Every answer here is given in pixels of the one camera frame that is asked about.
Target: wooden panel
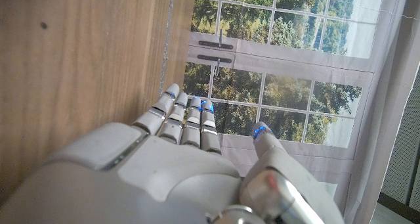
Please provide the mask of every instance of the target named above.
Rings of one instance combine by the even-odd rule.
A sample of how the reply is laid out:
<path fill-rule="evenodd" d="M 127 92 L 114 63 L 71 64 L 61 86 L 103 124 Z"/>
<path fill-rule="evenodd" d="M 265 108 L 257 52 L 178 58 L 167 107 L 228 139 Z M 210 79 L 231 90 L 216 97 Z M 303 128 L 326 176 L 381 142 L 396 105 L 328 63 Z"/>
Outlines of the wooden panel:
<path fill-rule="evenodd" d="M 157 99 L 169 2 L 0 0 L 0 203 L 52 151 Z"/>
<path fill-rule="evenodd" d="M 168 62 L 165 71 L 165 83 L 163 90 L 172 83 L 177 83 L 182 88 L 184 83 L 184 73 L 186 55 L 188 52 L 190 29 L 192 21 L 192 11 L 194 0 L 174 0 L 171 19 L 171 29 L 169 33 Z"/>

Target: window handle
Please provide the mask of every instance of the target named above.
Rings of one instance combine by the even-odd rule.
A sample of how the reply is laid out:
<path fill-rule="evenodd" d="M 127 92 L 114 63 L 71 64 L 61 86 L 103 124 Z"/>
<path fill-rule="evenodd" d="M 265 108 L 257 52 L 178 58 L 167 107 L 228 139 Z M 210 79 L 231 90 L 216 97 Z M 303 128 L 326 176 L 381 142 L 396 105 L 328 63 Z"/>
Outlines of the window handle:
<path fill-rule="evenodd" d="M 221 48 L 221 49 L 230 49 L 230 50 L 232 50 L 234 48 L 233 45 L 222 43 L 222 29 L 220 29 L 220 32 L 219 33 L 220 34 L 219 34 L 219 42 L 218 43 L 210 42 L 210 41 L 198 41 L 198 45 L 208 46 L 208 47 L 218 47 L 218 48 Z"/>
<path fill-rule="evenodd" d="M 219 47 L 222 47 L 222 29 L 219 32 Z"/>
<path fill-rule="evenodd" d="M 216 77 L 218 77 L 218 76 L 219 76 L 219 68 L 221 67 L 221 66 L 220 66 L 220 64 L 221 64 L 221 59 L 220 59 L 220 58 L 218 58 L 218 59 L 217 59 L 217 65 L 216 65 L 216 72 L 215 72 L 215 76 L 216 76 Z"/>

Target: robotic palm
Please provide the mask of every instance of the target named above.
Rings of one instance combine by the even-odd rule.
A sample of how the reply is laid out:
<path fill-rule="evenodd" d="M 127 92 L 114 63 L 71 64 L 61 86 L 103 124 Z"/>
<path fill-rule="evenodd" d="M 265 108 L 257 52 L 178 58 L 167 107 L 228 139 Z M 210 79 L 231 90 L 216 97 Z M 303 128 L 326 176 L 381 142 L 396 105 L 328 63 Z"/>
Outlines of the robotic palm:
<path fill-rule="evenodd" d="M 109 123 L 55 152 L 0 223 L 344 223 L 328 193 L 264 123 L 241 179 L 221 156 L 213 105 L 173 84 L 132 126 Z"/>

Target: white window mullion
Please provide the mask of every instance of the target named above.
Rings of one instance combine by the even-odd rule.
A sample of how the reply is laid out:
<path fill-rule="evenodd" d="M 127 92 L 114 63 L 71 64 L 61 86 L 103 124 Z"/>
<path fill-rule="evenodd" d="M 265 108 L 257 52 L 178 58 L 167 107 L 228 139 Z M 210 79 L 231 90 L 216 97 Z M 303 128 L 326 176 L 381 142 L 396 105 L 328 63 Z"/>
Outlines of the white window mullion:
<path fill-rule="evenodd" d="M 306 136 L 306 128 L 308 127 L 308 120 L 309 120 L 309 112 L 310 112 L 310 102 L 312 100 L 312 94 L 314 92 L 315 87 L 315 80 L 312 80 L 310 84 L 310 91 L 309 91 L 309 99 L 308 99 L 308 105 L 306 106 L 306 118 L 304 119 L 304 126 L 303 126 L 303 135 L 302 135 L 302 143 L 305 142 L 305 136 Z"/>
<path fill-rule="evenodd" d="M 207 97 L 209 99 L 211 99 L 211 92 L 213 90 L 213 78 L 214 78 L 214 75 L 215 75 L 215 65 L 212 64 L 211 65 L 211 71 L 210 71 L 209 94 L 207 95 Z"/>
<path fill-rule="evenodd" d="M 260 95 L 258 98 L 257 118 L 255 118 L 255 122 L 260 121 L 261 104 L 263 103 L 263 95 L 264 95 L 264 85 L 265 85 L 265 73 L 262 74 L 262 78 L 261 78 Z"/>
<path fill-rule="evenodd" d="M 218 0 L 219 5 L 217 7 L 217 16 L 216 16 L 216 32 L 215 35 L 219 34 L 219 26 L 221 22 L 221 12 L 222 12 L 222 0 Z"/>
<path fill-rule="evenodd" d="M 329 8 L 329 0 L 327 0 L 327 4 L 325 6 L 324 16 L 328 15 L 328 8 Z M 324 18 L 324 23 L 322 25 L 322 31 L 321 31 L 320 45 L 318 46 L 319 51 L 321 51 L 321 49 L 322 49 L 322 41 L 324 40 L 324 33 L 326 31 L 326 26 L 327 26 L 327 19 Z"/>
<path fill-rule="evenodd" d="M 267 44 L 271 43 L 271 34 L 273 32 L 273 24 L 274 24 L 274 14 L 276 13 L 276 3 L 277 3 L 277 0 L 273 0 L 273 6 L 272 6 L 272 9 L 271 9 L 271 17 L 270 17 L 270 25 L 269 25 L 269 29 L 268 29 Z"/>

